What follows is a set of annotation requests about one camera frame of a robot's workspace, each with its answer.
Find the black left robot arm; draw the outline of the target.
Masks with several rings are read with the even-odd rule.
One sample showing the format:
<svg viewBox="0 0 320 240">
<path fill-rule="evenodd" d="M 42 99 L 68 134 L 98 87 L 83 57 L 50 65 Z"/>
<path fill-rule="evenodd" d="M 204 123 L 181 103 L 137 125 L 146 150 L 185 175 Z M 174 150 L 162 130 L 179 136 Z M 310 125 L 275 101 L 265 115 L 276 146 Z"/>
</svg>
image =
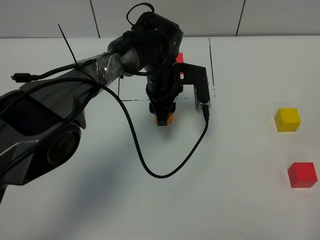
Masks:
<svg viewBox="0 0 320 240">
<path fill-rule="evenodd" d="M 178 24 L 148 11 L 102 54 L 42 75 L 14 74 L 21 87 L 0 98 L 0 192 L 66 163 L 86 127 L 85 107 L 117 78 L 145 76 L 150 100 L 170 114 L 182 37 Z"/>
</svg>

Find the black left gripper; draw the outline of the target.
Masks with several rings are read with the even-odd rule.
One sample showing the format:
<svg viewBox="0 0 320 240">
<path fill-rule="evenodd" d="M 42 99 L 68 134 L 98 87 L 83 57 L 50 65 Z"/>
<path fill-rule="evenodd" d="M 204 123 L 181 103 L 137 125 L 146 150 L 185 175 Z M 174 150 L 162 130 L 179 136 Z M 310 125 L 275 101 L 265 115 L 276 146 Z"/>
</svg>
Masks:
<svg viewBox="0 0 320 240">
<path fill-rule="evenodd" d="M 183 91 L 180 81 L 175 76 L 172 64 L 156 68 L 146 66 L 146 94 L 150 100 L 149 111 L 158 118 L 159 124 L 166 124 L 168 118 L 175 112 L 175 98 Z"/>
</svg>

